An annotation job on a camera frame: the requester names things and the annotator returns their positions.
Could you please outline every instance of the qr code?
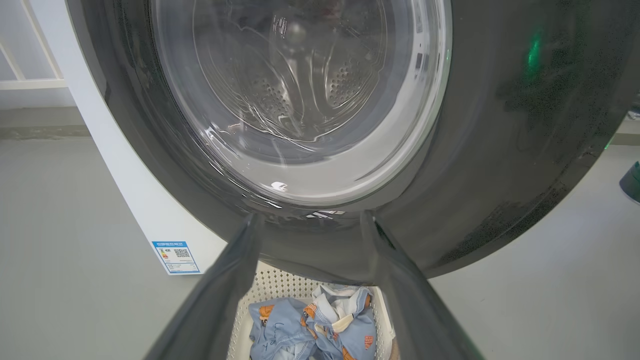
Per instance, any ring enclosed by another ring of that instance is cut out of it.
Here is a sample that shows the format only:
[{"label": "qr code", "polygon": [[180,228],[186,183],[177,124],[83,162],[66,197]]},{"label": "qr code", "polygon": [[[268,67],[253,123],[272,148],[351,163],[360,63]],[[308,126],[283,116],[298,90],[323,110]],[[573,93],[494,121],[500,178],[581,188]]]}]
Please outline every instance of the qr code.
[{"label": "qr code", "polygon": [[189,250],[187,249],[175,249],[175,255],[178,258],[190,258],[191,256],[189,255]]}]

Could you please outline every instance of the washing machine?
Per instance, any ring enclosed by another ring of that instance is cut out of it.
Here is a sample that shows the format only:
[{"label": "washing machine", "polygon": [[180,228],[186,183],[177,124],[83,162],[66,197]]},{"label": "washing machine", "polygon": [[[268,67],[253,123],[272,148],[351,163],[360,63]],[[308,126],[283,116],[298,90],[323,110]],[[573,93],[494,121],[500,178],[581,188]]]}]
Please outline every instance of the washing machine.
[{"label": "washing machine", "polygon": [[319,281],[375,282],[381,238],[459,269],[562,201],[640,84],[632,0],[33,2],[169,274],[248,229]]}]

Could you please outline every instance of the denim fabric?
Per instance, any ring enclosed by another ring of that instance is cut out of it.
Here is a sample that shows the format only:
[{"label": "denim fabric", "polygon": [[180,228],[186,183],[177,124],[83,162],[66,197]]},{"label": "denim fabric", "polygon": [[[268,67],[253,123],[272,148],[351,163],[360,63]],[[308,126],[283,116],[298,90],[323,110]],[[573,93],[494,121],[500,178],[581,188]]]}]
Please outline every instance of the denim fabric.
[{"label": "denim fabric", "polygon": [[371,292],[318,286],[313,301],[283,298],[249,305],[252,360],[373,360],[376,326]]},{"label": "denim fabric", "polygon": [[252,360],[307,360],[317,347],[303,325],[304,308],[305,303],[292,298],[249,305]]},{"label": "denim fabric", "polygon": [[[369,307],[371,292],[357,286],[320,285],[305,308],[307,327],[325,360],[373,360],[376,326]],[[348,323],[346,328],[340,323]]]}]

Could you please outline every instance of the green light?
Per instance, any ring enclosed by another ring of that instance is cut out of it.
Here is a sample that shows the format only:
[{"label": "green light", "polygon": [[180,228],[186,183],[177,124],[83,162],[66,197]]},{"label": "green light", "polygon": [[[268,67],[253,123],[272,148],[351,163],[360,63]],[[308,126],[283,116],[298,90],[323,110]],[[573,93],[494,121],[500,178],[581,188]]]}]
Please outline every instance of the green light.
[{"label": "green light", "polygon": [[531,46],[527,57],[527,79],[532,80],[540,70],[540,51],[542,43],[542,30],[536,31],[531,38]]},{"label": "green light", "polygon": [[607,150],[607,148],[609,147],[609,144],[613,141],[614,137],[616,137],[616,135],[612,136],[611,139],[609,139],[609,142],[607,143],[607,145],[604,146],[605,150]]}]

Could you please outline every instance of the gray floor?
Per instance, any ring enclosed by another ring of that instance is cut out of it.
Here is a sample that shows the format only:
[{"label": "gray floor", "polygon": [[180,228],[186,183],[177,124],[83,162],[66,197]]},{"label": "gray floor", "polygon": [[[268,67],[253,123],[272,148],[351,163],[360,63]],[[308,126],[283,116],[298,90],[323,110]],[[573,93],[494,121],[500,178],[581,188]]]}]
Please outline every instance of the gray floor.
[{"label": "gray floor", "polygon": [[1,359],[140,359],[196,282],[167,276],[93,140],[0,142]]},{"label": "gray floor", "polygon": [[[640,206],[610,147],[534,229],[431,282],[487,359],[637,359]],[[197,282],[169,277],[91,139],[0,141],[0,358],[139,359]]]}]

